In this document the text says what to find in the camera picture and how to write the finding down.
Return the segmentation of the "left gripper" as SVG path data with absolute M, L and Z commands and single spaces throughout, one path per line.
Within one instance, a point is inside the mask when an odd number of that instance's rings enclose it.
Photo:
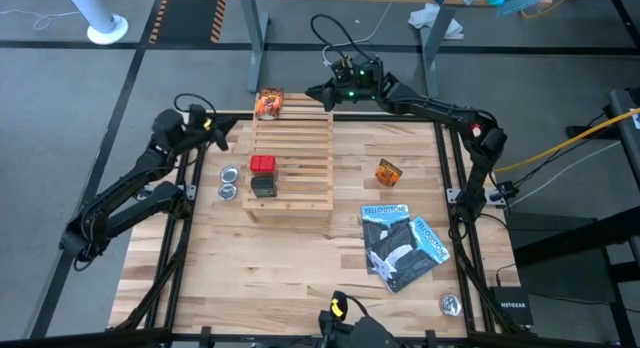
M 228 151 L 226 139 L 238 122 L 236 116 L 216 117 L 213 120 L 206 109 L 198 104 L 191 104 L 187 112 L 187 122 L 177 111 L 169 111 L 169 145 L 174 151 L 187 151 L 204 143 L 216 143 L 221 151 Z

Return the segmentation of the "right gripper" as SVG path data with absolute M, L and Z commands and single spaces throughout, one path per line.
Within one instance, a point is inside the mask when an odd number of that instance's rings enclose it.
M 363 55 L 347 56 L 350 61 L 352 78 L 350 81 L 339 82 L 333 77 L 325 85 L 308 88 L 305 95 L 322 101 L 324 110 L 331 112 L 335 104 L 343 101 L 356 103 L 359 100 L 375 100 L 383 77 L 383 63 L 378 58 L 366 58 Z

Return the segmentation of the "red-lidded smoked paprika tin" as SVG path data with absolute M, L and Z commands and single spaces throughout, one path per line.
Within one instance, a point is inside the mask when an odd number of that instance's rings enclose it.
M 273 155 L 252 155 L 249 161 L 249 169 L 254 175 L 273 174 L 276 167 L 276 158 Z

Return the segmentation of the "orange taco mix packet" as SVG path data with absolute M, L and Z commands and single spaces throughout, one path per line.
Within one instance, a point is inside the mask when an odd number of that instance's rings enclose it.
M 375 177 L 379 183 L 387 186 L 394 187 L 402 176 L 403 171 L 382 158 L 377 166 Z
M 258 94 L 254 112 L 259 120 L 275 120 L 279 118 L 284 101 L 282 88 L 263 88 Z

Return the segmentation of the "green black pepper tin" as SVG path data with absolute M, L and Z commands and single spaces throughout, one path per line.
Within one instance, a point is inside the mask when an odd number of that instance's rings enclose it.
M 276 179 L 273 174 L 253 176 L 250 185 L 256 198 L 273 198 L 277 196 Z

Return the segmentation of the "wooden slatted shelf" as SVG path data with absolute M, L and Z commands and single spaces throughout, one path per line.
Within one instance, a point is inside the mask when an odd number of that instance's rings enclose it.
M 248 155 L 275 158 L 276 195 L 258 198 L 245 179 L 242 208 L 252 222 L 263 214 L 280 222 L 332 219 L 333 123 L 333 115 L 303 93 L 285 93 L 278 118 L 253 118 Z

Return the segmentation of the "black mat with hazard stripes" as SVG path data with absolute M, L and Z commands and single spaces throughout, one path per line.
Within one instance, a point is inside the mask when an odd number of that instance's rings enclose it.
M 150 44 L 218 43 L 227 0 L 160 0 Z

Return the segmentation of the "white crumpled cloth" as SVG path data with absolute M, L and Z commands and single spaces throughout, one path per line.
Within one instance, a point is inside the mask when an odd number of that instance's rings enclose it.
M 425 27 L 433 29 L 437 18 L 442 16 L 443 13 L 438 5 L 427 3 L 423 9 L 410 13 L 408 23 L 417 30 Z M 444 39 L 462 40 L 464 37 L 463 26 L 451 18 L 444 33 Z

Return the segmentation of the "Yellowstone picture book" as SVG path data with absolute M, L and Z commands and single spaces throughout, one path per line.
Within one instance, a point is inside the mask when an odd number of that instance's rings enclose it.
M 398 261 L 415 248 L 406 204 L 361 207 L 365 256 L 370 274 L 392 278 L 399 273 Z
M 391 293 L 398 293 L 451 257 L 422 217 L 399 222 L 367 248 L 366 254 Z

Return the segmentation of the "black power plug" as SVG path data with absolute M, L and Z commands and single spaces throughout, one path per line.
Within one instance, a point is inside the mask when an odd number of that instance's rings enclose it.
M 494 203 L 502 201 L 507 204 L 509 199 L 514 198 L 519 193 L 519 189 L 512 181 L 496 183 L 494 187 L 495 192 L 490 195 L 490 199 Z

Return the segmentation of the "small silver disc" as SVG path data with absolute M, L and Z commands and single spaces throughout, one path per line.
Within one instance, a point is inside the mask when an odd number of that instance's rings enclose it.
M 463 305 L 458 296 L 446 294 L 441 297 L 440 307 L 444 315 L 457 317 L 462 313 Z

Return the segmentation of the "black side desk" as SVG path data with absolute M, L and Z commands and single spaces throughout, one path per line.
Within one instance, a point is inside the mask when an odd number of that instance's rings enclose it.
M 607 139 L 614 139 L 622 144 L 640 190 L 640 113 L 634 111 L 636 108 L 640 108 L 640 86 L 610 92 L 605 112 L 613 124 L 604 130 Z M 613 264 L 606 247 L 621 243 L 629 245 L 633 259 Z M 525 245 L 516 249 L 515 253 L 516 261 L 524 267 L 592 249 L 602 252 L 606 277 L 612 284 L 614 301 L 609 304 L 609 308 L 619 341 L 623 345 L 640 347 L 640 339 L 633 335 L 628 311 L 619 290 L 621 283 L 640 282 L 640 205 Z

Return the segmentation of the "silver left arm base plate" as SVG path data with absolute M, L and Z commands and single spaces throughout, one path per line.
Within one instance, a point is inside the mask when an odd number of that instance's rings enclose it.
M 187 199 L 190 201 L 194 201 L 196 198 L 197 187 L 195 185 L 178 185 L 178 188 L 186 193 Z M 141 190 L 139 190 L 135 196 L 137 201 L 145 200 L 150 197 L 154 192 L 155 187 L 152 185 L 145 185 Z

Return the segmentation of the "black aluminium table frame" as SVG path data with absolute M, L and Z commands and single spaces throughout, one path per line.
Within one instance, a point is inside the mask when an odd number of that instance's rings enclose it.
M 280 222 L 263 214 L 254 223 L 242 208 L 243 191 L 230 201 L 218 197 L 220 170 L 248 164 L 251 127 L 238 122 L 228 151 L 211 148 L 203 165 L 188 171 L 198 188 L 186 261 L 160 295 L 157 326 L 170 324 L 182 339 L 209 327 L 221 341 L 309 343 L 319 335 L 319 313 L 339 290 L 409 344 L 423 344 L 433 332 L 441 345 L 460 346 L 472 330 L 484 329 L 479 294 L 460 282 L 453 262 L 395 294 L 366 270 L 364 205 L 405 203 L 447 238 L 444 181 L 457 167 L 447 130 L 412 116 L 339 113 L 333 123 L 332 219 Z M 394 187 L 375 177 L 382 158 L 403 171 Z M 459 316 L 442 313 L 446 294 L 460 298 Z

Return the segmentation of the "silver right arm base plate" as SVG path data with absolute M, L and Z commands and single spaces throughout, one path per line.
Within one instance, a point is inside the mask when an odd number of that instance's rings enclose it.
M 455 204 L 462 207 L 474 207 L 477 205 L 484 206 L 487 201 L 490 201 L 491 190 L 485 189 L 472 191 L 470 189 L 455 189 L 448 188 L 446 190 L 446 197 L 449 204 Z

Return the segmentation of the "black Netgear network switch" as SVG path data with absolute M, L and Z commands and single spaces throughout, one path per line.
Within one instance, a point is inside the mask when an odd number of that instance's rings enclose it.
M 515 286 L 495 286 L 491 288 L 500 307 L 519 326 L 531 327 L 533 317 L 528 294 Z

